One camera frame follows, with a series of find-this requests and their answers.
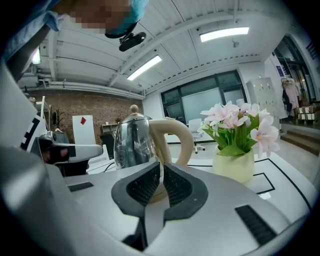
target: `white vase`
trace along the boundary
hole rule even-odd
[[[240,183],[248,182],[253,178],[255,171],[253,149],[238,156],[223,156],[218,155],[217,152],[215,153],[215,159],[213,159],[213,173]]]

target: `kettle handle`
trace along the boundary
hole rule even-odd
[[[176,164],[186,166],[194,148],[194,138],[186,125],[173,118],[149,120],[150,133],[155,144],[156,153],[162,162],[171,164],[172,158],[165,134],[176,135],[181,142],[181,152]]]

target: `ceiling light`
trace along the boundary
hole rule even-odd
[[[248,27],[228,28],[228,29],[217,30],[217,31],[201,34],[200,39],[201,39],[201,42],[205,42],[212,39],[223,38],[228,36],[247,35],[248,32],[249,32]]]
[[[157,55],[151,60],[149,60],[146,64],[144,64],[142,67],[140,67],[137,71],[135,71],[132,75],[130,75],[127,79],[132,81],[136,77],[140,76],[143,72],[150,69],[152,66],[157,64],[158,62],[162,61],[162,59]]]
[[[32,63],[38,65],[41,63],[40,49],[38,48],[32,57]]]

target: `stainless steel kettle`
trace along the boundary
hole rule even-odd
[[[130,107],[131,115],[117,126],[114,139],[114,162],[117,169],[159,161],[172,163],[165,134],[174,134],[181,141],[177,164],[186,166],[194,146],[188,127],[172,119],[152,120],[138,113],[138,106]]]

